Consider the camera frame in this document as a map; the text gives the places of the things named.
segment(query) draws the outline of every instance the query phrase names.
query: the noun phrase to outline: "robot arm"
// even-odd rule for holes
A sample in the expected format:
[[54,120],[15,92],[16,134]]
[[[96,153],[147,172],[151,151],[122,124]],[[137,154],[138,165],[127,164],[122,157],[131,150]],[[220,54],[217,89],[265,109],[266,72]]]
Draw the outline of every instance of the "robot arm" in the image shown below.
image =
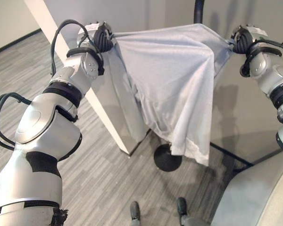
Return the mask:
[[[283,43],[266,38],[266,32],[257,27],[239,26],[232,35],[236,43],[233,51],[246,55],[247,59],[240,69],[241,75],[257,81],[259,88],[277,109],[279,122],[283,123],[283,59],[281,51],[273,47],[283,48]],[[276,134],[276,140],[283,149],[283,126]]]
[[59,226],[67,218],[57,163],[80,145],[74,125],[81,99],[103,74],[103,61],[88,46],[72,49],[42,94],[26,109],[15,149],[0,173],[0,226]]

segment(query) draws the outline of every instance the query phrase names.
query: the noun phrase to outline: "white fabric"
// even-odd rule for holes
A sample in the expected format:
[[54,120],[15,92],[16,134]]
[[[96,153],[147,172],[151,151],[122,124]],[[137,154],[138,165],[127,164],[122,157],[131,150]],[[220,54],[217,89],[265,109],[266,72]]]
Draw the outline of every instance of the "white fabric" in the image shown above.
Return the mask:
[[172,143],[173,155],[208,165],[214,77],[231,55],[226,40],[202,24],[115,38],[146,125]]

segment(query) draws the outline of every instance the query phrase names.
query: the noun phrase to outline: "black strap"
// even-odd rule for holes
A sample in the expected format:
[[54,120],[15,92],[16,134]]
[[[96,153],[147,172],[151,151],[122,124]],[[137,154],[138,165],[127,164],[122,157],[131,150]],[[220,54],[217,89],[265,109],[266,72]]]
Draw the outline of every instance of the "black strap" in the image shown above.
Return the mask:
[[88,47],[78,47],[78,48],[73,48],[71,50],[69,50],[66,54],[67,57],[70,57],[72,55],[75,54],[80,54],[80,53],[89,53],[98,63],[98,70],[99,70],[99,75],[103,75],[105,72],[104,69],[104,62],[100,59],[100,57],[98,56],[98,54],[92,50],[91,48]]
[[282,53],[280,50],[276,49],[276,48],[271,48],[271,47],[258,47],[257,49],[255,49],[254,51],[252,51],[250,54],[248,54],[246,56],[246,60],[244,65],[241,66],[240,68],[240,74],[243,77],[250,77],[250,62],[252,61],[252,59],[255,58],[256,55],[258,55],[259,53],[272,53],[278,56],[282,56]]

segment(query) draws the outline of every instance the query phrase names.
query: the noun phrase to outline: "black pole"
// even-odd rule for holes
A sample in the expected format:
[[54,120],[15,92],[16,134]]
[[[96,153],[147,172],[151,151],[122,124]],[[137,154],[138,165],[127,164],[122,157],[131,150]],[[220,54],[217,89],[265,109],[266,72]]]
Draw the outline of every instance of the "black pole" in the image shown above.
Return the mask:
[[194,24],[202,24],[204,0],[195,0]]

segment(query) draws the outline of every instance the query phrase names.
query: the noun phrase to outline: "white wall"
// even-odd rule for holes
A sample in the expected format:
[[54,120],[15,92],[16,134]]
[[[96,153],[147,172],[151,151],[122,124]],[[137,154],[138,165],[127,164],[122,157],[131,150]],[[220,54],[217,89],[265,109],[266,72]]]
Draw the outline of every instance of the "white wall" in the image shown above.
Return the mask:
[[[252,23],[282,42],[283,0],[207,0],[203,22],[227,38],[235,26]],[[254,161],[279,148],[275,134],[281,124],[257,83],[240,76],[244,60],[233,56],[215,89],[212,141]]]
[[0,48],[37,29],[23,0],[0,0]]

